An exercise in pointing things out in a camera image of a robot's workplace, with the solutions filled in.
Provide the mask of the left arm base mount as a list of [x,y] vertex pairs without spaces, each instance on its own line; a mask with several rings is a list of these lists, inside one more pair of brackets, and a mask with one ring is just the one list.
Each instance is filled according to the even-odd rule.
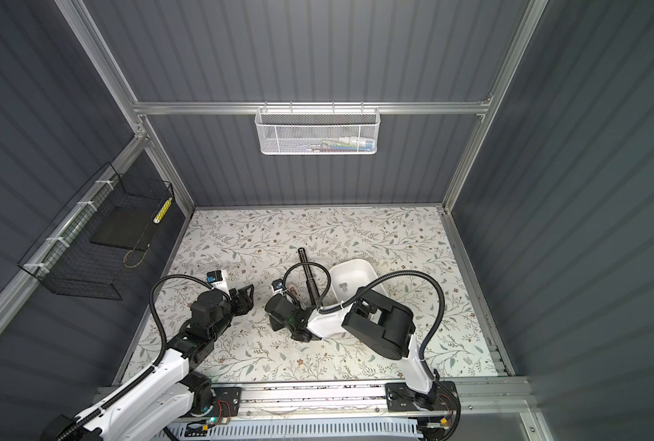
[[194,417],[232,418],[238,415],[242,388],[207,387],[196,391],[189,413]]

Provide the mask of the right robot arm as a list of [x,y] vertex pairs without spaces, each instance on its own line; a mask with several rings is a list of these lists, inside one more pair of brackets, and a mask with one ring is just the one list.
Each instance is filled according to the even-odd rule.
[[286,329],[302,343],[349,334],[382,358],[397,361],[411,391],[426,395],[434,389],[435,374],[424,360],[413,312],[376,290],[368,290],[348,308],[339,305],[329,313],[314,306],[304,308],[285,292],[275,294],[265,311],[275,332]]

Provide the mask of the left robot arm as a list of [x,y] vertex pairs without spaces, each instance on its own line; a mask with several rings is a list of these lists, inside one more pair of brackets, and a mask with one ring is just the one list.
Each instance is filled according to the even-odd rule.
[[162,346],[158,360],[77,416],[56,417],[40,438],[149,440],[184,415],[210,416],[217,400],[211,380],[196,368],[231,321],[251,312],[254,293],[252,285],[229,290],[223,282],[209,284],[191,304],[190,318]]

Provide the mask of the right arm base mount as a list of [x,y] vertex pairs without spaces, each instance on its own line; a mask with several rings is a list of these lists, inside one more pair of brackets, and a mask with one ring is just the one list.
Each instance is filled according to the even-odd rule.
[[429,392],[413,391],[404,382],[387,383],[384,388],[387,407],[392,413],[461,410],[459,393],[451,381],[436,381]]

